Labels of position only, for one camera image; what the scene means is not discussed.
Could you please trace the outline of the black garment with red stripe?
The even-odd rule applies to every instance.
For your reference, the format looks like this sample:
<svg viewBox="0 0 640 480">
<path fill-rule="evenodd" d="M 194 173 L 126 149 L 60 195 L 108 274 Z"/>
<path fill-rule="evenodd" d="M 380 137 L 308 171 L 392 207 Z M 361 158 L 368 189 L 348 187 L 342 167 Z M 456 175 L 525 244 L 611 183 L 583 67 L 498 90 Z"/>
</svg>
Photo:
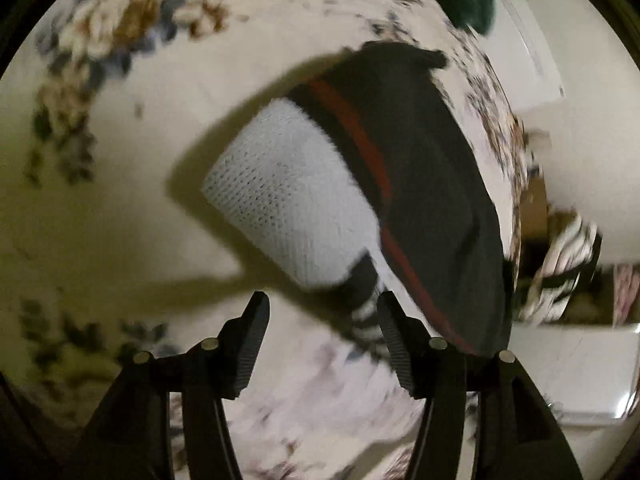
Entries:
<svg viewBox="0 0 640 480">
<path fill-rule="evenodd" d="M 511 322 L 498 214 L 437 90 L 440 51 L 368 42 L 288 92 L 329 136 L 372 206 L 382 254 L 427 322 L 491 356 Z"/>
</svg>

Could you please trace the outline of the white knitted cloth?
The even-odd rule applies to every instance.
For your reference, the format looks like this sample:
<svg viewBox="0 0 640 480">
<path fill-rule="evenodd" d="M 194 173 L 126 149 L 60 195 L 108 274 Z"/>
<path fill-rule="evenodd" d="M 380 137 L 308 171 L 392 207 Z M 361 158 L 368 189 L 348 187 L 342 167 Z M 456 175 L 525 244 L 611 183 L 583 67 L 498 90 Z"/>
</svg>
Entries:
<svg viewBox="0 0 640 480">
<path fill-rule="evenodd" d="M 298 105 L 281 98 L 264 107 L 210 168 L 202 193 L 297 286 L 324 296 L 346 318 L 350 339 L 382 350 L 378 218 Z"/>
</svg>

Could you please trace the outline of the white storage shelf unit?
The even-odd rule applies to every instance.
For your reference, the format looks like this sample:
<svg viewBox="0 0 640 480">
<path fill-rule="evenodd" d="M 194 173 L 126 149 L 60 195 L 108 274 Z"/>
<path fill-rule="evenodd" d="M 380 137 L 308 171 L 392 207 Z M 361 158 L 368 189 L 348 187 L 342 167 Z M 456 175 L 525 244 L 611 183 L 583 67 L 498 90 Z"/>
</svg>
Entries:
<svg viewBox="0 0 640 480">
<path fill-rule="evenodd" d="M 558 322 L 513 326 L 510 350 L 565 426 L 616 425 L 639 404 L 639 291 L 614 325 L 613 272 L 598 269 Z"/>
</svg>

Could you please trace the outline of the white striped bundled blanket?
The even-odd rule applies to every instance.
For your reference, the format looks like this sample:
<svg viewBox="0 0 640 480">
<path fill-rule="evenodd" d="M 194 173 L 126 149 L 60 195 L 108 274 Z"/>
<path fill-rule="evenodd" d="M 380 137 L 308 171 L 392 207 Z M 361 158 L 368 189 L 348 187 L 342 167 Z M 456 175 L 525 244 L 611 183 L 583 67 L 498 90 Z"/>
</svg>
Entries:
<svg viewBox="0 0 640 480">
<path fill-rule="evenodd" d="M 515 319 L 533 326 L 558 322 L 574 293 L 591 282 L 601 247 L 598 226 L 580 214 L 571 214 L 530 280 Z"/>
</svg>

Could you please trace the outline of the pink item on shelf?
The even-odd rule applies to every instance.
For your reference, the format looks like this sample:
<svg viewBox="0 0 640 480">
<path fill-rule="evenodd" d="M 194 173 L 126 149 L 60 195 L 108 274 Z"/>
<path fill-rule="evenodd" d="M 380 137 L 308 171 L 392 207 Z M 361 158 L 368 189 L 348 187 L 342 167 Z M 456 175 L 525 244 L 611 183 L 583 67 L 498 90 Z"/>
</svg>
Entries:
<svg viewBox="0 0 640 480">
<path fill-rule="evenodd" d="M 632 264 L 616 264 L 613 272 L 613 324 L 626 323 L 639 290 L 639 273 Z"/>
</svg>

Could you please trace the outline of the brown cardboard box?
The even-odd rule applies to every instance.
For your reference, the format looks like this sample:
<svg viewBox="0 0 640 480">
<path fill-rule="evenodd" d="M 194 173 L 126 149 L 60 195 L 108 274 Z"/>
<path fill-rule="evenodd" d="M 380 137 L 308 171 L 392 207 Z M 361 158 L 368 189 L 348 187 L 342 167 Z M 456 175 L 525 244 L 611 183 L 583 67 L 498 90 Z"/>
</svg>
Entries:
<svg viewBox="0 0 640 480">
<path fill-rule="evenodd" d="M 548 211 L 546 184 L 541 176 L 530 178 L 521 195 L 520 217 L 522 240 L 548 238 Z"/>
</svg>

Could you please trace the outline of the floral patterned bed cover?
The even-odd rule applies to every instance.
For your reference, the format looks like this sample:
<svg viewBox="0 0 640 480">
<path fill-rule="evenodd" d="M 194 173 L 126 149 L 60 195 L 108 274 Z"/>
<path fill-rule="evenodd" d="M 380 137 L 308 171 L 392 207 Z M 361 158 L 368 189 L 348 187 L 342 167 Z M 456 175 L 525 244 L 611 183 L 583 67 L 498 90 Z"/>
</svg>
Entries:
<svg viewBox="0 0 640 480">
<path fill-rule="evenodd" d="M 436 84 L 518 247 L 522 129 L 477 36 L 436 0 L 56 0 L 1 79 L 1 369 L 65 458 L 130 353 L 271 320 L 226 407 L 249 479 L 398 479 L 421 405 L 207 203 L 258 110 L 372 40 L 441 50 Z"/>
</svg>

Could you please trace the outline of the white headboard panel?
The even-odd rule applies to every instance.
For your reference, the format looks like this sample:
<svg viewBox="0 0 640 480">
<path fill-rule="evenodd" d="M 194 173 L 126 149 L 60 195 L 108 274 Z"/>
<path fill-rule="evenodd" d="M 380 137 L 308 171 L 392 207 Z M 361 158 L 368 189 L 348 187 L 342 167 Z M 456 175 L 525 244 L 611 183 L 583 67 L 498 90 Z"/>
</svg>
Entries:
<svg viewBox="0 0 640 480">
<path fill-rule="evenodd" d="M 495 18 L 480 40 L 516 112 L 564 98 L 552 50 L 538 21 L 542 0 L 494 0 Z"/>
</svg>

